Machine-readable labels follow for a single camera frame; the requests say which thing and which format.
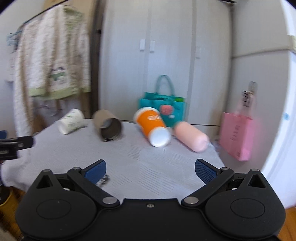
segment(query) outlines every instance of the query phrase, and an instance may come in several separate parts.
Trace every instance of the white tablecloth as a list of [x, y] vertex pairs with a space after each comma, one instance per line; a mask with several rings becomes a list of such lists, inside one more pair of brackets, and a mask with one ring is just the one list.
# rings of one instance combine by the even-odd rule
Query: white tablecloth
[[68, 135], [61, 134], [55, 122], [35, 136], [33, 148], [19, 151], [18, 160], [2, 164], [1, 178], [6, 186], [26, 191], [43, 169], [66, 173], [104, 159], [110, 181], [103, 189], [121, 202], [124, 198], [180, 201], [204, 185], [194, 170], [198, 158], [223, 167], [212, 144], [203, 153], [195, 153], [172, 138], [168, 146], [156, 148], [132, 123], [123, 123], [120, 139], [102, 142], [91, 120]]

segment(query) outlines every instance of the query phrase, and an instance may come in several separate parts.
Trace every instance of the pink bag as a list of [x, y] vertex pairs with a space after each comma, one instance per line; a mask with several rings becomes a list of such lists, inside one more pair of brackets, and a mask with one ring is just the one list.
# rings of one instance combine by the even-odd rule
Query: pink bag
[[237, 160], [248, 161], [251, 158], [255, 126], [252, 118], [240, 113], [240, 110], [239, 113], [224, 113], [219, 144]]

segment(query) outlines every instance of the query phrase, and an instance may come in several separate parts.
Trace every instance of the orange cup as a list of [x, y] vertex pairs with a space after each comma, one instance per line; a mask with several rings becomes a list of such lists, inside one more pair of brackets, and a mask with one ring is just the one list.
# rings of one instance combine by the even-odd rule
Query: orange cup
[[139, 109], [134, 115], [134, 121], [141, 127], [152, 146], [163, 147], [170, 142], [170, 131], [165, 127], [157, 109], [152, 107]]

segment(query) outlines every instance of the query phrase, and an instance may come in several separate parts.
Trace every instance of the pink bottle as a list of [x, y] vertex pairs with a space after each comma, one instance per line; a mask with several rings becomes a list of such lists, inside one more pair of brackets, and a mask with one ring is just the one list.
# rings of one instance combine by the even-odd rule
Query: pink bottle
[[175, 136], [195, 152], [207, 149], [209, 137], [189, 123], [182, 121], [175, 126]]

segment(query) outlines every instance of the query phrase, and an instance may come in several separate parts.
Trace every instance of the pink circle logo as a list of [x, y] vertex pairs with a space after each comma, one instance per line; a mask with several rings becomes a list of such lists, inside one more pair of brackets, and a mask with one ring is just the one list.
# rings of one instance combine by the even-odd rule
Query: pink circle logo
[[174, 112], [174, 107], [171, 105], [163, 104], [160, 106], [160, 113], [162, 115], [171, 115]]

